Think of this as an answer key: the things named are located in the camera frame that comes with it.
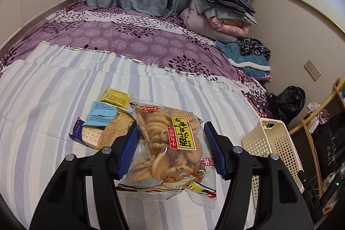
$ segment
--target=striped fabric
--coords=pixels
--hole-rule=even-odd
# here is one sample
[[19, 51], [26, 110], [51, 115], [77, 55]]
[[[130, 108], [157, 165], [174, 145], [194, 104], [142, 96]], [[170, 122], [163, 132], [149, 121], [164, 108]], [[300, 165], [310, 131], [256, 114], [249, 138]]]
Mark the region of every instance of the striped fabric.
[[[26, 61], [17, 60], [0, 78], [0, 192], [20, 222], [29, 228], [40, 196], [69, 154], [92, 155], [93, 149], [70, 140], [80, 116], [106, 87], [165, 106], [192, 111], [234, 145], [256, 126], [259, 116], [229, 85], [159, 69], [116, 56], [42, 42]], [[229, 182], [217, 175], [214, 210], [191, 202], [186, 192], [168, 201], [140, 200], [120, 194], [130, 229], [214, 229]], [[99, 228], [87, 180], [91, 225]], [[246, 227], [254, 220], [254, 206]]]

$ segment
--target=red oval label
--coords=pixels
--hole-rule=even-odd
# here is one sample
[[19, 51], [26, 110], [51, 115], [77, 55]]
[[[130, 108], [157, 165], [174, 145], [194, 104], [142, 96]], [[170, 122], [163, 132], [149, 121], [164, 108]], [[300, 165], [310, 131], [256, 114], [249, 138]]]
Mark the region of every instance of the red oval label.
[[143, 108], [142, 111], [148, 111], [148, 110], [158, 110], [159, 108], [155, 107], [155, 106], [151, 106], [151, 107], [147, 107], [147, 108]]

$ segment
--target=black bag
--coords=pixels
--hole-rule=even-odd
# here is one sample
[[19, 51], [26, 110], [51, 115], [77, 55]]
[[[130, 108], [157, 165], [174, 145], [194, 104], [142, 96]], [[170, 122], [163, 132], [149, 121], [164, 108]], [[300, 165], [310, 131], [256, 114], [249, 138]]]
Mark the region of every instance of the black bag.
[[300, 87], [289, 86], [278, 96], [270, 94], [264, 112], [273, 119], [288, 125], [302, 110], [305, 104], [305, 92]]
[[345, 113], [318, 125], [312, 134], [319, 161], [321, 177], [336, 172], [345, 161]]

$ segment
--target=pink cloth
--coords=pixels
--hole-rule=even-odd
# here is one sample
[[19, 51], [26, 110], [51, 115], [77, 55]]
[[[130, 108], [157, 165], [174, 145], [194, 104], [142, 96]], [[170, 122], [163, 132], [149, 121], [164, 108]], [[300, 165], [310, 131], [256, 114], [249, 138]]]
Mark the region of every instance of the pink cloth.
[[251, 24], [240, 20], [218, 19], [217, 16], [210, 17], [210, 24], [217, 31], [246, 38], [251, 31]]

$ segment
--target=purple pillow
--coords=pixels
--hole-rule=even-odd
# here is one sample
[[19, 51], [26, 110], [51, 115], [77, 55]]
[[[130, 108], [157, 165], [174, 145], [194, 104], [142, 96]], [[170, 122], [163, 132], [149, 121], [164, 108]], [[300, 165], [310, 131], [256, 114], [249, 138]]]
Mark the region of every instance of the purple pillow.
[[207, 36], [214, 40], [218, 40], [222, 43], [235, 42], [237, 38], [222, 31], [215, 30], [207, 17], [202, 14], [200, 15], [195, 6], [195, 0], [192, 1], [190, 7], [184, 10], [180, 14], [180, 18], [183, 21], [185, 27], [195, 33]]

